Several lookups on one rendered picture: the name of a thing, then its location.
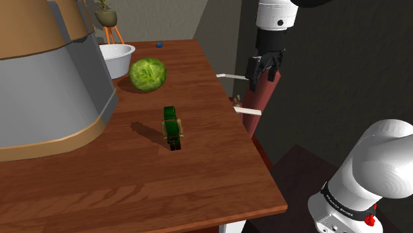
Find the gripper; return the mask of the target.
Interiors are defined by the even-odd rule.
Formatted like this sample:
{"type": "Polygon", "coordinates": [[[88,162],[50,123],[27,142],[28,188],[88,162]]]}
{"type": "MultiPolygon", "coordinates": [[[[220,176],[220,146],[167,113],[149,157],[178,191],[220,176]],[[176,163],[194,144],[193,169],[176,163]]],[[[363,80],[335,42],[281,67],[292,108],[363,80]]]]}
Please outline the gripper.
{"type": "Polygon", "coordinates": [[[257,30],[255,47],[258,56],[248,58],[245,78],[249,80],[249,88],[255,91],[258,78],[263,72],[265,64],[269,61],[267,80],[274,82],[275,75],[279,71],[285,51],[285,39],[287,30],[257,30]]]}

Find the red shelf with white boards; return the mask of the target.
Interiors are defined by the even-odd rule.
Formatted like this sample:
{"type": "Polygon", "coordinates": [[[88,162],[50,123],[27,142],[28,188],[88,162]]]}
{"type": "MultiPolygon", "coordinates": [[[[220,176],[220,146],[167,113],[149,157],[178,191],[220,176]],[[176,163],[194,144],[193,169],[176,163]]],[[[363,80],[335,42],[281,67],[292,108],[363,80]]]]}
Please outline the red shelf with white boards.
{"type": "Polygon", "coordinates": [[[217,74],[219,82],[226,88],[230,84],[234,85],[236,81],[245,81],[247,89],[244,98],[241,100],[241,106],[235,106],[235,110],[242,118],[242,123],[247,130],[250,138],[253,136],[257,124],[260,120],[261,114],[264,111],[270,97],[273,94],[275,87],[277,86],[281,74],[277,71],[275,73],[274,81],[268,81],[268,71],[259,76],[256,88],[254,91],[250,90],[250,81],[244,76],[231,75],[231,74],[217,74]]]}

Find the green toy figure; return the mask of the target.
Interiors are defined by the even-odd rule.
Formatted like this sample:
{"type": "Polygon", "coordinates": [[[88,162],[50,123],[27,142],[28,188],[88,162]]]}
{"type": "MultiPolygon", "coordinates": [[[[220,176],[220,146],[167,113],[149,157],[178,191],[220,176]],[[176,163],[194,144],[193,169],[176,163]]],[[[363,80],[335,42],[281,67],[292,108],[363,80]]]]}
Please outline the green toy figure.
{"type": "Polygon", "coordinates": [[[181,119],[176,116],[174,106],[163,108],[161,131],[171,151],[181,149],[181,139],[184,137],[183,125],[181,119]]]}

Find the green cabbage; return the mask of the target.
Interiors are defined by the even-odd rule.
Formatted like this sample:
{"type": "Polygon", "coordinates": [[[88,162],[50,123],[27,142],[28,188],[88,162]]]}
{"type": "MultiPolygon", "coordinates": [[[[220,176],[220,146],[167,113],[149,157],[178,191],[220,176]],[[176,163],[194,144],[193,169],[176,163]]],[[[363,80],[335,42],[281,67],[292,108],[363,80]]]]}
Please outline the green cabbage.
{"type": "Polygon", "coordinates": [[[155,91],[165,83],[167,68],[158,59],[143,58],[130,66],[128,76],[132,86],[137,90],[155,91]]]}

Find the brown wooden table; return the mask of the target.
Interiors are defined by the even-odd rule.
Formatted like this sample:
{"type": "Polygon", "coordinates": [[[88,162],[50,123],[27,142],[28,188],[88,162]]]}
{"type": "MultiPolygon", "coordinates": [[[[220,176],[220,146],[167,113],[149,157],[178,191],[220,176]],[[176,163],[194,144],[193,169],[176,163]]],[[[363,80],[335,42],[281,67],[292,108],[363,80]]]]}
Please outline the brown wooden table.
{"type": "Polygon", "coordinates": [[[90,144],[0,162],[0,233],[171,233],[284,212],[287,204],[196,40],[137,42],[167,80],[143,93],[116,79],[118,105],[90,144]],[[161,131],[183,125],[181,149],[161,131]]]}

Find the white bowl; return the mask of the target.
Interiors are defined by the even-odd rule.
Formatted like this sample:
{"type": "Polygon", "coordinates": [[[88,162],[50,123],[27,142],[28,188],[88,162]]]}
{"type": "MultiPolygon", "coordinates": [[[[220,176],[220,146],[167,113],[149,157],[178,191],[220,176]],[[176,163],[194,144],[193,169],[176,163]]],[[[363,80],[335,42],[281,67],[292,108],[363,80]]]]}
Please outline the white bowl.
{"type": "Polygon", "coordinates": [[[135,47],[129,44],[100,45],[111,79],[126,75],[130,67],[130,59],[135,47]]]}

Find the potted plant on orange stand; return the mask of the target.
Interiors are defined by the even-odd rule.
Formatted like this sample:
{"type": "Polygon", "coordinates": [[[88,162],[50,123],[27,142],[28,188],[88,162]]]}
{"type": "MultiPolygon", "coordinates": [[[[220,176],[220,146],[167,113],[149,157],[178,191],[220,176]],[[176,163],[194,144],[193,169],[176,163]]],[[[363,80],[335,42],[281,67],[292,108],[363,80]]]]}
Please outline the potted plant on orange stand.
{"type": "Polygon", "coordinates": [[[116,11],[112,11],[108,9],[109,4],[106,3],[106,0],[96,0],[97,2],[95,3],[100,10],[95,11],[95,16],[101,26],[103,26],[104,31],[105,31],[105,36],[107,39],[107,44],[114,44],[115,40],[113,37],[113,32],[112,30],[115,30],[120,43],[124,44],[124,40],[122,39],[122,36],[117,28],[117,13],[116,11]]]}

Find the large grey and tan vessel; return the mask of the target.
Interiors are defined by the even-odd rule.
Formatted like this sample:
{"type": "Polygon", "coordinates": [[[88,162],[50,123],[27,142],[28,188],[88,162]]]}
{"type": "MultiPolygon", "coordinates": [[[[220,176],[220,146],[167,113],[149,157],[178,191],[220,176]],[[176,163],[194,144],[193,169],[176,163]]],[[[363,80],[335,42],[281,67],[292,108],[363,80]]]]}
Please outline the large grey and tan vessel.
{"type": "Polygon", "coordinates": [[[117,103],[83,0],[0,0],[0,162],[85,146],[117,103]]]}

